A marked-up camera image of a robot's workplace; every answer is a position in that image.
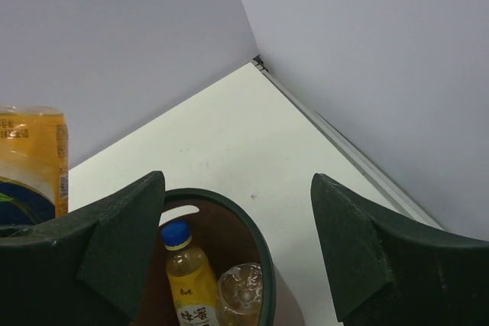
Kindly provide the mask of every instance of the yellow label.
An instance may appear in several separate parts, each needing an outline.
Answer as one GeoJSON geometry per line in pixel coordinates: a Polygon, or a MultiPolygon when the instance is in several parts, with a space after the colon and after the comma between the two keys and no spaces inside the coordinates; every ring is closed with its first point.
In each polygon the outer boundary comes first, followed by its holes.
{"type": "Polygon", "coordinates": [[[217,281],[206,261],[186,276],[168,276],[181,326],[219,326],[215,317],[217,281]]]}
{"type": "Polygon", "coordinates": [[[0,114],[0,224],[37,224],[67,212],[64,115],[0,114]]]}

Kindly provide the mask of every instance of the bottle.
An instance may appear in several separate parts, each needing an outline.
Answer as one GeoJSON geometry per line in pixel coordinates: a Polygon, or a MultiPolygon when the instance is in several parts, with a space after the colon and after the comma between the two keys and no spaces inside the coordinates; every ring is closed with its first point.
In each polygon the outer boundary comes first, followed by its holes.
{"type": "Polygon", "coordinates": [[[216,315],[221,326],[257,326],[263,292],[261,266],[244,263],[222,274],[216,315]]]}
{"type": "Polygon", "coordinates": [[[192,242],[189,225],[175,221],[161,231],[167,275],[180,326],[219,326],[217,280],[204,251],[192,242]]]}

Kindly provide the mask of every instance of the gray wall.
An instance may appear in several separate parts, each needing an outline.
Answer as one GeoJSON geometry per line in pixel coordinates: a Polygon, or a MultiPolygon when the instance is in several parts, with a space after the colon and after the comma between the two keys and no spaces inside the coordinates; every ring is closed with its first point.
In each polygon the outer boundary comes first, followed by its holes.
{"type": "Polygon", "coordinates": [[[65,111],[71,166],[257,55],[240,0],[0,0],[0,12],[0,103],[65,111]]]}
{"type": "Polygon", "coordinates": [[[242,0],[272,74],[449,230],[489,240],[488,0],[242,0]]]}

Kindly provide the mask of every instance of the blue bottle cap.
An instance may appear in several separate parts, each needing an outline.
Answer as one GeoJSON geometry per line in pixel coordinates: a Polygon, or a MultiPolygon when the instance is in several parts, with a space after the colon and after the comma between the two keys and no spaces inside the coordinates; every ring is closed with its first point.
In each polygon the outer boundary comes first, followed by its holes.
{"type": "Polygon", "coordinates": [[[161,231],[165,247],[170,251],[184,248],[192,240],[189,225],[185,221],[174,221],[161,231]]]}

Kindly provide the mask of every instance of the yellow bottle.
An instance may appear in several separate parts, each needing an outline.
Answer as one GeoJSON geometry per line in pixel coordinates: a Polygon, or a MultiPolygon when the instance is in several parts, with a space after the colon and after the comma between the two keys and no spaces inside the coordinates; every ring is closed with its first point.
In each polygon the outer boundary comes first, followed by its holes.
{"type": "Polygon", "coordinates": [[[180,326],[219,326],[217,280],[204,251],[192,243],[189,225],[175,221],[161,235],[169,251],[167,275],[180,326]]]}

